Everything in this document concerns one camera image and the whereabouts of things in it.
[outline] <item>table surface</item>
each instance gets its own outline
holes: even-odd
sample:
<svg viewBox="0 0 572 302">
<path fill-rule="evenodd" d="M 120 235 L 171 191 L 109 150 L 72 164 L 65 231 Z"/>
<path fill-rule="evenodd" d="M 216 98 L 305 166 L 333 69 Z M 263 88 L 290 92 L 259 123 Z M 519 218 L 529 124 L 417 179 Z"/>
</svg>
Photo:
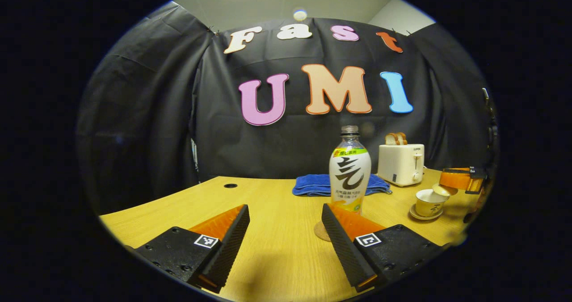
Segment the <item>table surface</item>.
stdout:
<svg viewBox="0 0 572 302">
<path fill-rule="evenodd" d="M 421 221 L 409 214 L 415 194 L 439 181 L 440 171 L 425 169 L 420 184 L 391 185 L 393 194 L 366 196 L 362 215 L 385 227 L 401 223 L 437 245 L 451 243 L 467 226 L 463 217 L 478 195 L 459 190 L 443 214 Z M 237 184 L 225 188 L 225 184 Z M 219 176 L 176 194 L 100 216 L 124 245 L 140 247 L 173 226 L 189 229 L 241 204 L 251 222 L 221 298 L 243 302 L 339 301 L 356 296 L 330 242 L 313 228 L 330 197 L 294 196 L 296 180 Z"/>
</svg>

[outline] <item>white toaster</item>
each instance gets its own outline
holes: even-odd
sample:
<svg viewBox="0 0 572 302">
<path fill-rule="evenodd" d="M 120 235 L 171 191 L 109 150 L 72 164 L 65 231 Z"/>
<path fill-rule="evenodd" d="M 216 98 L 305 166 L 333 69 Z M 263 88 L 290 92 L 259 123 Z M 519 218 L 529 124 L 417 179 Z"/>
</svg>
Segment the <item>white toaster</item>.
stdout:
<svg viewBox="0 0 572 302">
<path fill-rule="evenodd" d="M 424 157 L 424 145 L 380 145 L 377 175 L 397 186 L 418 184 L 423 180 Z"/>
</svg>

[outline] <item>letter m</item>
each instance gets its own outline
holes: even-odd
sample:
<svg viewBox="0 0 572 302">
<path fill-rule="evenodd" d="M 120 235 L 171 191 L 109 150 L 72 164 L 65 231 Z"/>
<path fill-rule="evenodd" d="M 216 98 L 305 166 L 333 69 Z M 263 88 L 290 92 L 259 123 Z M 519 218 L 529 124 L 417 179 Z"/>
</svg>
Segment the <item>letter m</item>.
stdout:
<svg viewBox="0 0 572 302">
<path fill-rule="evenodd" d="M 346 66 L 339 81 L 322 64 L 304 65 L 302 71 L 308 74 L 310 80 L 311 102 L 306 107 L 306 112 L 309 114 L 329 112 L 329 105 L 325 104 L 324 95 L 328 97 L 337 112 L 344 107 L 346 96 L 349 96 L 349 103 L 346 106 L 349 112 L 371 112 L 371 105 L 367 102 L 366 88 L 363 84 L 365 74 L 363 68 Z"/>
</svg>

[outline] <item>blue towel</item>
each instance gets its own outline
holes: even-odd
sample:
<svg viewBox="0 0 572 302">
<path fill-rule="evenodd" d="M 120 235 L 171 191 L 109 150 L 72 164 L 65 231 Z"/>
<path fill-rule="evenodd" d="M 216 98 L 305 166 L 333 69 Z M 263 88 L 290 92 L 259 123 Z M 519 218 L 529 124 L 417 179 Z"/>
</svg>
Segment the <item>blue towel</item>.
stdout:
<svg viewBox="0 0 572 302">
<path fill-rule="evenodd" d="M 374 193 L 391 194 L 390 184 L 386 183 L 378 176 L 371 174 L 367 183 L 366 196 Z M 296 178 L 296 186 L 292 189 L 292 194 L 312 196 L 330 196 L 331 190 L 329 186 L 329 175 L 327 174 L 309 174 Z"/>
</svg>

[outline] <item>plastic bottle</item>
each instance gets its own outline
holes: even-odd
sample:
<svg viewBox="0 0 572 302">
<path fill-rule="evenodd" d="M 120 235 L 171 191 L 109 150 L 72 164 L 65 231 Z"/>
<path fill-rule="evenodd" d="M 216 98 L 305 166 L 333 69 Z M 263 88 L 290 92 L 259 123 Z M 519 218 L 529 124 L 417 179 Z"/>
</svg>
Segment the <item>plastic bottle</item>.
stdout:
<svg viewBox="0 0 572 302">
<path fill-rule="evenodd" d="M 332 203 L 362 214 L 363 198 L 370 181 L 371 158 L 359 142 L 357 126 L 341 127 L 341 143 L 329 158 Z"/>
</svg>

